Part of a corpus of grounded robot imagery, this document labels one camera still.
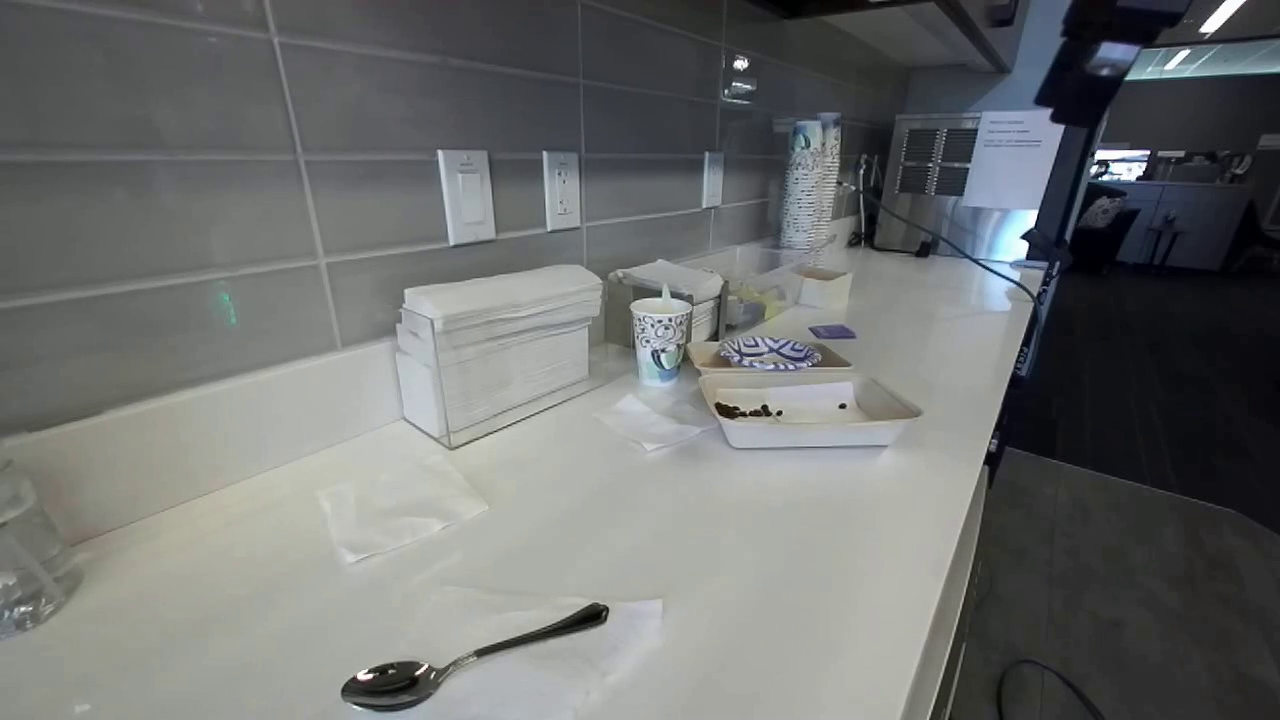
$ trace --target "white countertop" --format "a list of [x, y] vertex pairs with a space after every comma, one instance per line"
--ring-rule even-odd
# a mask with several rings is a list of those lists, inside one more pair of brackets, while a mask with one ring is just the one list
[[591, 720], [903, 716], [1031, 304], [962, 261], [854, 261], [854, 359], [924, 409], [892, 446], [647, 460], [601, 421], [625, 376], [453, 452], [487, 514], [344, 566], [315, 486], [440, 457], [395, 423], [83, 543], [73, 602], [0, 643], [0, 716], [353, 716], [340, 678], [444, 584], [665, 600]]

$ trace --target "ceiling light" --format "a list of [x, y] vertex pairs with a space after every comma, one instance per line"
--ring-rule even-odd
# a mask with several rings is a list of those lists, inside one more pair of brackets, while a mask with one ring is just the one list
[[1200, 34], [1220, 33], [1239, 6], [1243, 6], [1243, 0], [1215, 3], [1215, 11], [1200, 24]]
[[1182, 47], [1177, 56], [1167, 56], [1167, 70], [1182, 67], [1194, 56], [1194, 47]]

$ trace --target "paper cup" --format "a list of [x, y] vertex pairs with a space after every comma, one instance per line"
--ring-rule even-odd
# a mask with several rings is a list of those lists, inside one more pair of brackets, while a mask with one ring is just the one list
[[667, 297], [643, 297], [633, 304], [641, 385], [678, 385], [687, 344], [687, 316], [693, 306]]

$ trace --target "floor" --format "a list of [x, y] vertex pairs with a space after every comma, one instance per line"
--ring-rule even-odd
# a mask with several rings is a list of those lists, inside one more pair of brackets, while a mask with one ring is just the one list
[[1065, 275], [1016, 446], [1280, 530], [1280, 275]]
[[[1280, 716], [1280, 537], [1200, 500], [1008, 452], [993, 483], [952, 720], [995, 720], [1014, 659], [1104, 720]], [[1006, 720], [1084, 720], [1050, 671]]]

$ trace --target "gray tile backsplash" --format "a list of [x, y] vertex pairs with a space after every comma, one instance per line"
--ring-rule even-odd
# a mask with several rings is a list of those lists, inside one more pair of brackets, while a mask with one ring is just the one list
[[444, 244], [435, 159], [307, 159], [324, 251]]
[[0, 298], [313, 251], [289, 159], [0, 162]]
[[270, 39], [0, 3], [0, 152], [289, 152]]
[[334, 346], [315, 266], [0, 313], [0, 430]]
[[388, 334], [411, 285], [450, 285], [539, 262], [586, 262], [586, 230], [514, 234], [334, 262], [338, 318], [350, 344]]
[[[0, 435], [388, 334], [406, 285], [764, 239], [777, 115], [901, 85], [754, 0], [0, 0]], [[494, 152], [506, 239], [450, 246], [440, 146]]]

